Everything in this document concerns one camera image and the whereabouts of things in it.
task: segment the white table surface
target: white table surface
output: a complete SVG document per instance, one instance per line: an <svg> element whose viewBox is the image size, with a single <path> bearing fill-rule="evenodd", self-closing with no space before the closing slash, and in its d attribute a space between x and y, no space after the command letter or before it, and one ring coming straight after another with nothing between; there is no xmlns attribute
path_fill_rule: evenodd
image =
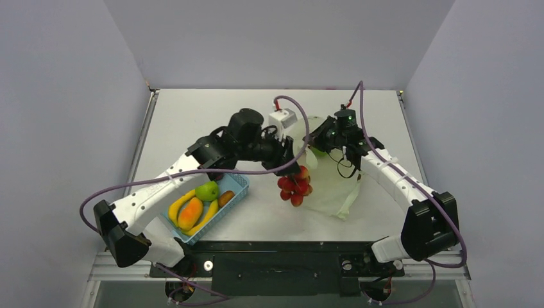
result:
<svg viewBox="0 0 544 308"><path fill-rule="evenodd" d="M218 126L227 125L241 108L259 111L268 120L272 99L288 95L309 116L326 117L346 102L351 90L209 90L162 89L149 124L135 180L154 178L194 141ZM420 168L395 91L364 92L369 134L398 157L408 172L421 180ZM287 101L283 107L296 110ZM354 108L359 117L359 95ZM240 170L261 170L259 163L240 162ZM359 197L346 221L279 198L274 175L250 176L250 193L202 239L209 241L376 241L397 234L404 213L372 178L364 176Z"/></svg>

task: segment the translucent plastic bag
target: translucent plastic bag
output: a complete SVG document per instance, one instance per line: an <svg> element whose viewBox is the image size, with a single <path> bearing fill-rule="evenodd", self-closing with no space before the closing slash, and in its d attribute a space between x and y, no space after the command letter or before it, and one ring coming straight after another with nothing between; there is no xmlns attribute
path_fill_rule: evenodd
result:
<svg viewBox="0 0 544 308"><path fill-rule="evenodd" d="M325 119L309 117L310 132L315 130ZM297 154L303 146L305 135L304 121L299 120L287 131L287 135L294 140L293 155ZM340 150L331 151L330 155L305 150L305 154L298 159L298 163L306 166L310 171L311 186L314 189L310 196L304 197L302 207L316 210L329 216L336 216L345 220L350 207L359 195L361 188L362 172L356 171L351 178L343 178L352 173L353 166L347 161L338 163L342 158Z"/></svg>

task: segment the glass panel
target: glass panel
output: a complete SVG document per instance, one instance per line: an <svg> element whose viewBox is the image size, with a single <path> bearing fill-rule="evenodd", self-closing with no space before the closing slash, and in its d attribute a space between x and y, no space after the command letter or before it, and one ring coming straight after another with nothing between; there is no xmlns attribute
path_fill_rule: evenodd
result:
<svg viewBox="0 0 544 308"><path fill-rule="evenodd" d="M429 287L429 281L393 281L393 294L389 298L393 300L405 300L418 296ZM161 308L175 307L166 305L164 282L111 282L100 284L94 308ZM214 299L210 295L197 290L187 303L198 303ZM262 308L287 308L287 307L368 307L368 299L365 297L346 297L338 295L317 296L240 296L227 302L215 304L211 307L262 307ZM462 307L459 293L454 280L439 280L434 290L424 299L411 305L396 305L395 307Z"/></svg>

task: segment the black bracket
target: black bracket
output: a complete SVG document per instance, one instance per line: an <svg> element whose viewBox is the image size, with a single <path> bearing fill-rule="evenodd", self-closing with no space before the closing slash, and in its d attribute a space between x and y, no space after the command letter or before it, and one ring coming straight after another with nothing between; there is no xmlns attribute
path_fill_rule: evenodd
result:
<svg viewBox="0 0 544 308"><path fill-rule="evenodd" d="M382 270L364 263L370 242L208 242L184 246L187 261L172 270L186 277L212 277L212 289L228 296L317 295L337 293L360 296L359 277L392 273L392 263ZM204 263L211 261L213 270ZM350 261L349 270L343 262ZM170 277L151 267L151 277ZM404 275L398 271L395 276Z"/></svg>

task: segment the gray wall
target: gray wall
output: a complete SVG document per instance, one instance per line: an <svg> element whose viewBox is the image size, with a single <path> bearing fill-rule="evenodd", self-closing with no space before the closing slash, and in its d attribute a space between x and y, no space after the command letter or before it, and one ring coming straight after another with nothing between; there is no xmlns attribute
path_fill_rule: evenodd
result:
<svg viewBox="0 0 544 308"><path fill-rule="evenodd" d="M105 0L154 88L404 89L454 0Z"/></svg>
<svg viewBox="0 0 544 308"><path fill-rule="evenodd" d="M0 2L0 307L79 307L78 206L126 181L148 98L102 1Z"/></svg>
<svg viewBox="0 0 544 308"><path fill-rule="evenodd" d="M544 2L457 0L407 90L433 187L458 200L479 307L543 307Z"/></svg>

